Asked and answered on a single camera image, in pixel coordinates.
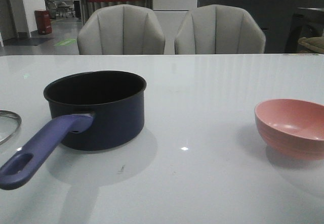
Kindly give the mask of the dark grey counter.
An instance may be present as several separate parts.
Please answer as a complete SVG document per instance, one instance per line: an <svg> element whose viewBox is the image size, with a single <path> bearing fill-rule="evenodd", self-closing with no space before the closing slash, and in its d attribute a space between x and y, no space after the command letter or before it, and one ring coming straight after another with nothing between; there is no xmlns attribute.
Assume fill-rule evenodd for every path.
<svg viewBox="0 0 324 224"><path fill-rule="evenodd" d="M268 54L303 51L301 37L323 33L323 0L198 0L198 6L225 5L248 11L266 35Z"/></svg>

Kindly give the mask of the right grey upholstered chair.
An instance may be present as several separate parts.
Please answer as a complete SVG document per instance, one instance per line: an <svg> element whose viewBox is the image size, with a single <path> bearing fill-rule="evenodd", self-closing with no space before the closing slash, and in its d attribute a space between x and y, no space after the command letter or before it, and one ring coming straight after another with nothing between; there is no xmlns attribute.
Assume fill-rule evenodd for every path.
<svg viewBox="0 0 324 224"><path fill-rule="evenodd" d="M208 5L188 11L174 40L176 55L262 54L266 36L242 8Z"/></svg>

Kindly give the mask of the dark blue saucepan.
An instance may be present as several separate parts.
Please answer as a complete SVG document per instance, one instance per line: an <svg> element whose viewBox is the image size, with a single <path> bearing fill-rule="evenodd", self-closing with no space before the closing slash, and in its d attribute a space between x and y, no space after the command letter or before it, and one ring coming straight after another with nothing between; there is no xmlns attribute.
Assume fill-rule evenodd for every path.
<svg viewBox="0 0 324 224"><path fill-rule="evenodd" d="M124 71L84 72L44 89L52 119L1 167L1 188L26 184L58 144L82 151L123 145L144 127L141 76Z"/></svg>

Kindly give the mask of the olive cushion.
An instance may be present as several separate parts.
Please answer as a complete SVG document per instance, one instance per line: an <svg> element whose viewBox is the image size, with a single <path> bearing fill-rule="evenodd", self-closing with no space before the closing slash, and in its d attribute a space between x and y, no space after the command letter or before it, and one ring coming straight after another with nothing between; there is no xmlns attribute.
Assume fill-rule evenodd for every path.
<svg viewBox="0 0 324 224"><path fill-rule="evenodd" d="M298 39L298 44L302 47L303 52L323 54L324 53L324 37L302 37Z"/></svg>

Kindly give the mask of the glass lid with blue knob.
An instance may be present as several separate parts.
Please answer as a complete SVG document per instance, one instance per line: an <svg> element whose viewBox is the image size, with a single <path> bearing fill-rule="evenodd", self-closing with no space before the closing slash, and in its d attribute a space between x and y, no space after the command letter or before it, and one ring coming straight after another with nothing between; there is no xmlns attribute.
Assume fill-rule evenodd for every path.
<svg viewBox="0 0 324 224"><path fill-rule="evenodd" d="M17 132L21 123L22 119L17 113L1 110L1 145Z"/></svg>

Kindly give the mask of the white cabinet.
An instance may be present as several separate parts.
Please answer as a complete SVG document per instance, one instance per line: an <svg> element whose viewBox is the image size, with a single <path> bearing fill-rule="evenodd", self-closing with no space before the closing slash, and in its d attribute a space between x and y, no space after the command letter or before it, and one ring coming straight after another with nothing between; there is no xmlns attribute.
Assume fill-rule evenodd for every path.
<svg viewBox="0 0 324 224"><path fill-rule="evenodd" d="M174 40L187 11L197 7L197 0L152 0L152 8L165 35L166 55L174 54Z"/></svg>

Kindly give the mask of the grey upholstered chair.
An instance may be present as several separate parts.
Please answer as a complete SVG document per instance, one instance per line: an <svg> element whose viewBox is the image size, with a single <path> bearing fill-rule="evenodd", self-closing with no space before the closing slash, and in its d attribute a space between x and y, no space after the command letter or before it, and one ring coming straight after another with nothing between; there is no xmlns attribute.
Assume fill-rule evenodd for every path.
<svg viewBox="0 0 324 224"><path fill-rule="evenodd" d="M242 8L208 5L188 11L174 40L176 55L262 54L266 36Z"/></svg>
<svg viewBox="0 0 324 224"><path fill-rule="evenodd" d="M77 36L80 55L162 55L165 43L155 12L133 5L96 10Z"/></svg>

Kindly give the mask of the pink bowl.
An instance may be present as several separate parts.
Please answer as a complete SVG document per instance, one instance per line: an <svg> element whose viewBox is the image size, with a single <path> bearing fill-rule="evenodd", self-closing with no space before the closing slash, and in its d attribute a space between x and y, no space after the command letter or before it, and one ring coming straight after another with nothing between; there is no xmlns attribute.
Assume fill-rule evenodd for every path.
<svg viewBox="0 0 324 224"><path fill-rule="evenodd" d="M302 160L323 159L323 105L271 99L255 107L257 130L280 153Z"/></svg>

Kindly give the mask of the red trash bin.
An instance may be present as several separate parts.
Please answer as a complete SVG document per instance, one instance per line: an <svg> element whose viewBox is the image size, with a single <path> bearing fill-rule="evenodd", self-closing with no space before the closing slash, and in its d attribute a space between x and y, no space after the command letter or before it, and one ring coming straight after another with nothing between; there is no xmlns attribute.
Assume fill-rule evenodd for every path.
<svg viewBox="0 0 324 224"><path fill-rule="evenodd" d="M34 11L38 34L52 33L50 14L47 10Z"/></svg>

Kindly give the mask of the left grey upholstered chair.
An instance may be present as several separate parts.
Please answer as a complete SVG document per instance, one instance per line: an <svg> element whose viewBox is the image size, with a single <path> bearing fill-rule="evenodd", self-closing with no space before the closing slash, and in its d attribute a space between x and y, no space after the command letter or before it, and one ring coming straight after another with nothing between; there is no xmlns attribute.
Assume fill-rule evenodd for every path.
<svg viewBox="0 0 324 224"><path fill-rule="evenodd" d="M96 10L77 36L80 55L162 55L165 43L155 12L133 5Z"/></svg>

